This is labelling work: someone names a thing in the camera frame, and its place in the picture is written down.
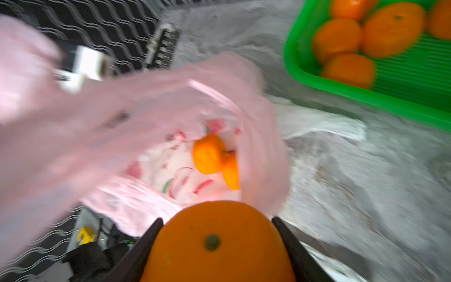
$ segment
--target white wavy lines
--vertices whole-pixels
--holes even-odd
[[[46,255],[46,256],[38,259],[35,263],[33,263],[32,265],[30,265],[29,267],[26,267],[26,268],[18,267],[18,266],[7,268],[4,271],[0,272],[0,277],[2,277],[5,274],[8,274],[8,273],[16,273],[16,274],[25,273],[25,272],[30,271],[31,269],[35,268],[38,264],[40,264],[43,261],[46,261],[46,260],[57,261],[57,260],[62,259],[65,255],[66,254],[62,254],[60,256],[55,256],[55,255],[50,254],[50,255]]]
[[[120,69],[117,66],[112,66],[114,73],[120,77],[124,77],[124,75],[122,74],[122,72],[120,71]]]
[[[108,11],[110,12],[111,16],[118,22],[118,23],[123,23],[123,24],[127,24],[130,29],[132,30],[132,33],[136,32],[136,34],[138,34],[135,25],[133,25],[130,21],[122,19],[119,17],[119,15],[117,14],[116,8],[114,7],[113,4],[111,4],[109,1],[104,1],[104,0],[95,0],[96,2],[99,3],[103,3],[107,6]],[[144,40],[147,40],[149,37],[152,36],[152,34],[149,31],[149,28],[147,27],[147,25],[143,26],[143,30],[146,34],[146,36],[148,37],[141,37],[138,36],[139,38],[144,38]]]
[[[49,225],[47,225],[47,226],[48,226],[48,227],[56,228],[56,227],[58,227],[58,226],[61,226],[61,225],[65,224],[65,223],[68,222],[69,220],[71,220],[71,219],[77,219],[78,217],[79,217],[78,214],[73,214],[73,215],[71,215],[71,216],[69,216],[69,217],[66,217],[63,221],[61,221],[61,222],[59,222],[59,223],[53,223],[53,224],[49,224]]]
[[[74,212],[81,211],[82,209],[83,209],[83,206],[78,206],[76,208],[68,208],[67,211],[71,212],[71,213],[74,213]]]
[[[18,256],[17,258],[10,260],[9,262],[7,262],[6,264],[4,264],[4,266],[8,266],[8,265],[12,265],[17,263],[18,261],[20,261],[21,259],[23,259],[24,257],[26,257],[29,254],[32,253],[39,253],[39,254],[47,254],[53,250],[55,250],[56,248],[58,248],[59,246],[61,246],[64,243],[69,243],[70,242],[70,238],[66,238],[63,239],[61,241],[59,241],[58,243],[56,243],[53,247],[48,248],[48,249],[44,249],[42,247],[36,247],[36,248],[32,248],[29,249],[28,251],[26,251],[25,253],[21,254],[20,256]]]
[[[105,53],[107,53],[110,57],[112,57],[114,60],[116,60],[116,64],[127,65],[129,68],[131,67],[132,71],[135,70],[135,68],[133,67],[133,65],[131,63],[129,63],[127,61],[117,61],[117,58],[116,58],[116,56],[115,56],[115,54],[114,54],[114,52],[113,52],[113,50],[111,48],[109,48],[107,46],[104,46],[104,45],[101,45],[101,46],[95,45],[91,41],[88,33],[84,29],[79,28],[79,27],[74,26],[74,25],[67,25],[67,24],[64,24],[63,22],[61,22],[60,19],[58,18],[58,16],[56,15],[55,11],[52,8],[50,8],[49,6],[45,5],[45,3],[42,3],[42,1],[40,1],[40,0],[34,0],[34,1],[31,1],[31,0],[20,0],[20,1],[24,2],[24,3],[29,3],[29,4],[34,4],[34,5],[40,6],[44,10],[44,12],[46,13],[46,15],[49,18],[49,20],[55,26],[57,26],[59,28],[62,28],[62,29],[65,29],[65,30],[76,31],[77,33],[79,33],[81,35],[83,41],[85,42],[85,44],[89,48],[92,48],[94,50],[105,51]]]
[[[64,0],[64,1],[50,0],[50,1],[54,2],[54,3],[63,4],[64,6],[66,6],[70,10],[71,14],[74,16],[74,19],[82,26],[87,27],[87,28],[97,29],[99,31],[102,39],[108,45],[120,47],[128,59],[133,60],[133,61],[142,61],[143,60],[140,57],[132,56],[132,54],[130,53],[129,49],[127,48],[127,46],[125,44],[123,44],[121,42],[112,41],[110,39],[110,36],[106,32],[106,30],[101,25],[99,25],[97,23],[88,23],[87,21],[85,21],[83,19],[83,17],[80,15],[80,12],[78,11],[78,9],[72,3],[70,3],[66,0]]]
[[[169,2],[169,0],[161,0],[161,1],[164,2],[163,5],[165,5],[165,3],[166,3],[166,5],[168,5],[168,6],[171,6],[171,5],[172,5],[172,3]]]
[[[25,282],[25,281],[30,281],[30,280],[35,279],[35,278],[36,278],[36,275],[28,274],[28,275],[22,276],[21,278],[17,279],[14,282]]]
[[[30,19],[30,16],[28,16],[27,13],[25,12],[25,10],[21,6],[19,6],[17,3],[14,3],[14,2],[12,2],[10,0],[2,0],[0,2],[0,5],[5,5],[5,6],[10,7],[22,21],[28,23],[29,25],[32,25],[34,28],[36,28],[40,32],[55,34],[56,36],[58,36],[61,39],[68,40],[67,36],[64,33],[62,33],[61,31],[57,30],[57,29],[54,29],[54,28],[43,28],[43,27],[40,27],[40,26],[36,26],[34,24],[34,21],[32,21]]]
[[[100,15],[100,12],[99,12],[98,8],[97,8],[91,1],[89,1],[89,0],[73,0],[73,1],[76,1],[76,2],[79,2],[79,3],[84,3],[84,4],[86,4],[86,5],[89,7],[89,9],[91,9],[92,14],[94,15],[94,17],[95,17],[99,22],[103,23],[104,25],[114,27],[114,29],[116,30],[117,34],[119,35],[119,37],[120,37],[122,40],[124,40],[124,41],[128,40],[127,38],[125,38],[124,32],[122,31],[122,29],[120,28],[120,26],[119,26],[117,23],[110,22],[110,21],[106,21],[106,20]],[[140,40],[140,41],[147,41],[147,40],[148,40],[147,37],[139,36],[138,31],[136,30],[136,28],[135,28],[134,25],[130,24],[129,22],[128,22],[128,25],[130,26],[130,30],[131,30],[132,35],[133,35],[136,39],[138,39],[138,40]]]
[[[144,7],[143,7],[142,0],[128,0],[128,1],[129,2],[133,2],[133,3],[136,4],[136,7],[138,8],[138,13],[143,19],[145,19],[145,20],[147,20],[147,21],[149,21],[149,22],[151,22],[151,23],[153,23],[155,25],[157,24],[157,22],[156,22],[156,20],[154,18],[148,17],[146,15],[146,12],[145,12]]]
[[[129,43],[129,44],[135,45],[136,50],[138,51],[138,53],[141,56],[144,56],[144,52],[143,52],[143,49],[142,49],[141,45],[136,40],[126,38],[125,35],[124,35],[124,32],[122,31],[122,29],[119,27],[118,24],[104,20],[104,18],[100,15],[97,7],[94,4],[92,4],[92,2],[87,1],[87,0],[72,0],[72,1],[86,4],[89,7],[89,9],[91,10],[93,16],[96,18],[96,20],[98,22],[102,23],[103,25],[113,27],[115,29],[117,35],[119,36],[119,38],[122,41],[124,41],[125,43]]]
[[[60,30],[55,29],[55,28],[42,28],[42,27],[36,27],[37,30],[39,30],[42,33],[51,33],[51,34],[55,34],[56,36],[58,36],[59,38],[63,39],[63,40],[69,40],[67,38],[67,36],[62,33]]]
[[[2,0],[0,2],[0,5],[5,5],[5,6],[9,7],[22,21],[28,23],[29,25],[34,26],[31,18],[27,15],[25,10],[18,4],[14,3],[13,1],[10,1],[10,0]]]
[[[132,11],[130,10],[130,6],[127,4],[127,2],[125,2],[123,0],[110,0],[110,1],[121,4],[122,7],[124,8],[125,14],[132,22],[139,23],[139,24],[141,24],[141,26],[143,28],[148,30],[146,22],[133,16]]]
[[[67,236],[67,235],[70,235],[70,234],[72,234],[72,233],[74,233],[74,232],[75,232],[75,229],[72,229],[72,230],[70,230],[70,231],[64,231],[64,230],[61,230],[61,229],[52,230],[52,231],[50,231],[49,233],[45,234],[43,237],[41,237],[41,238],[39,238],[39,239],[37,239],[37,240],[34,240],[34,241],[30,241],[30,242],[28,243],[28,245],[36,245],[36,244],[39,244],[39,243],[41,243],[42,241],[44,241],[45,239],[47,239],[48,237],[50,237],[50,236],[52,236],[52,235],[55,235],[55,234],[57,234],[57,235],[59,235],[59,236]]]
[[[144,5],[147,7],[147,9],[149,9],[149,11],[151,12],[152,16],[155,17],[155,19],[157,19],[157,20],[160,19],[160,15],[158,14],[157,11],[155,11],[155,10],[152,8],[152,6],[149,4],[149,2],[147,2],[146,0],[138,0],[138,1],[139,1],[141,4],[144,3]]]

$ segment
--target green plastic basket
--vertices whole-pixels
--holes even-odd
[[[382,0],[375,10],[395,2]],[[404,53],[374,60],[377,78],[371,91],[323,79],[310,42],[317,28],[330,19],[330,3],[307,0],[285,44],[290,75],[308,86],[451,133],[451,41],[424,34]],[[415,3],[429,10],[433,1]]]

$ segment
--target pink plastic bag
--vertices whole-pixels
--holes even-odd
[[[38,52],[46,43],[42,44],[30,52]],[[37,61],[48,58],[37,54]],[[29,83],[28,74],[19,67],[11,66],[10,71]],[[36,67],[36,74],[47,78],[52,64],[41,67]],[[203,137],[205,125],[218,118],[227,121],[226,128],[239,132],[233,145],[242,190],[195,200],[236,199],[273,215],[288,194],[286,148],[276,128],[273,105],[262,96],[259,70],[236,54],[183,69],[98,83],[56,101],[61,92],[52,82],[44,89],[54,95],[36,107],[33,99],[25,98],[32,110],[25,110],[19,119],[9,118],[0,129],[0,253],[4,259],[80,198],[133,235],[142,234],[156,217],[167,220],[193,204],[172,199],[130,176],[130,165],[143,152],[167,144],[179,131],[188,141]],[[45,107],[35,111],[41,105]]]
[[[19,20],[0,16],[0,123],[63,96],[54,81],[61,53],[49,38]]]
[[[155,103],[168,99],[174,106],[191,103],[205,107],[194,117],[176,114],[177,120],[185,122],[176,130],[163,131],[170,140],[149,143],[153,144],[149,154],[141,155],[145,161],[138,158],[128,169],[129,175],[143,181],[118,176],[100,185],[83,203],[112,218],[119,229],[132,236],[142,235],[158,217],[167,221],[182,207],[206,200],[242,200],[273,215],[288,192],[287,155],[277,132],[272,104],[261,95],[258,69],[236,54],[227,53],[164,76],[167,87],[158,88]],[[230,190],[221,173],[204,176],[192,163],[185,164],[192,162],[192,142],[205,136],[206,127],[210,133],[225,134],[221,137],[227,149],[237,151],[242,191]],[[161,157],[161,163],[155,155]],[[158,181],[144,180],[147,163],[154,178],[163,175],[164,181],[156,185]],[[166,180],[170,182],[167,191],[163,188]]]

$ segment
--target basket of oranges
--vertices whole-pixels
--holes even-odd
[[[451,132],[451,0],[308,0],[285,65],[306,85]]]

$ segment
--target table surface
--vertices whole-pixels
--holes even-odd
[[[302,241],[370,281],[451,281],[451,135],[292,79],[283,46],[303,4],[168,10],[162,23],[181,32],[172,67],[234,51],[262,69],[267,94],[366,122],[362,142],[329,133],[287,142],[291,194],[279,216]]]

